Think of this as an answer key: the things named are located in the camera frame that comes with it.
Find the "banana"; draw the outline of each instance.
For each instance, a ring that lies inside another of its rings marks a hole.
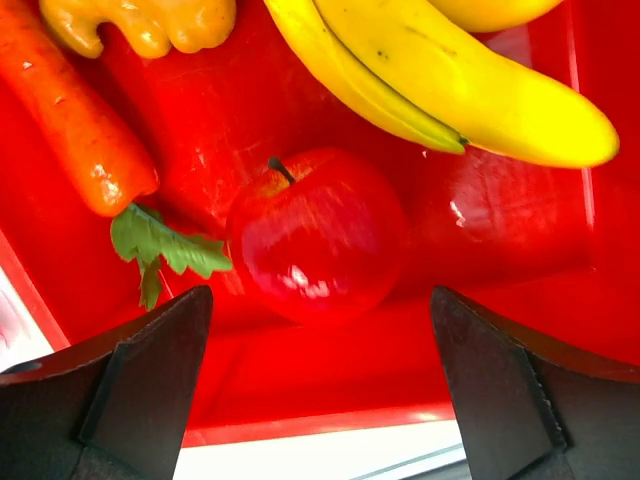
[[[314,0],[342,44],[400,95],[472,144],[582,168],[613,158],[617,132],[566,85],[502,57],[425,0]]]
[[[342,103],[400,138],[434,150],[464,152],[460,134],[395,92],[335,38],[313,0],[265,0],[265,4],[290,48]]]
[[[467,32],[496,32],[544,15],[562,0],[429,0]]]

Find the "red container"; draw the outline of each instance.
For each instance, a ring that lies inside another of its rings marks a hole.
[[[100,61],[70,56],[153,152],[164,213],[220,235],[229,202],[269,156],[337,145],[375,163],[396,188],[411,256],[387,301],[340,329],[294,326],[254,305],[233,273],[215,275],[185,445],[451,418],[429,320],[435,284],[640,365],[640,76],[625,53],[640,40],[640,7],[568,0],[526,27],[483,37],[611,118],[620,154],[583,171],[473,148],[435,154],[392,138],[307,73],[260,0],[238,7],[236,29],[217,49],[145,61],[107,28]],[[3,84],[0,106],[0,265],[56,349],[133,318],[138,271],[113,252],[109,221],[84,207]],[[162,300],[202,283],[164,275]]]

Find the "artificial fruit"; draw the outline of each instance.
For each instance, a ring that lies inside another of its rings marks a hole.
[[[247,292],[307,325],[348,323],[375,307],[399,276],[407,231],[386,179],[338,148],[270,164],[227,225]]]
[[[544,15],[562,0],[429,0],[467,32],[495,32]]]
[[[40,0],[56,35],[80,55],[97,58],[104,49],[98,25],[112,22],[136,53],[166,55],[173,45],[184,53],[222,44],[236,19],[235,0]]]
[[[335,37],[309,0],[265,0],[274,22],[309,71],[377,127],[434,150],[463,153],[456,131],[376,77]]]
[[[282,11],[288,2],[270,0]],[[306,2],[372,74],[475,146],[572,168],[605,163],[618,152],[615,128],[587,98],[491,51],[425,0]],[[293,13],[279,24],[287,21],[299,23]]]

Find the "black plastic part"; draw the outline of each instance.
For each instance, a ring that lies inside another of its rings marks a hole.
[[[474,480],[640,478],[640,368],[446,288],[431,307]]]
[[[5,375],[8,373],[30,372],[31,370],[37,370],[41,366],[41,363],[37,360],[29,360],[28,362],[16,363],[15,365],[7,368],[4,372],[0,372],[0,375]]]
[[[171,479],[212,308],[196,287],[0,375],[0,478]]]
[[[471,472],[466,460],[455,462],[429,472],[419,473],[404,480],[470,480]]]

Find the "carrot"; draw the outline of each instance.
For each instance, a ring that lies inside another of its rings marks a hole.
[[[25,0],[0,0],[0,78],[91,210],[113,217],[158,188],[144,146],[74,70]]]

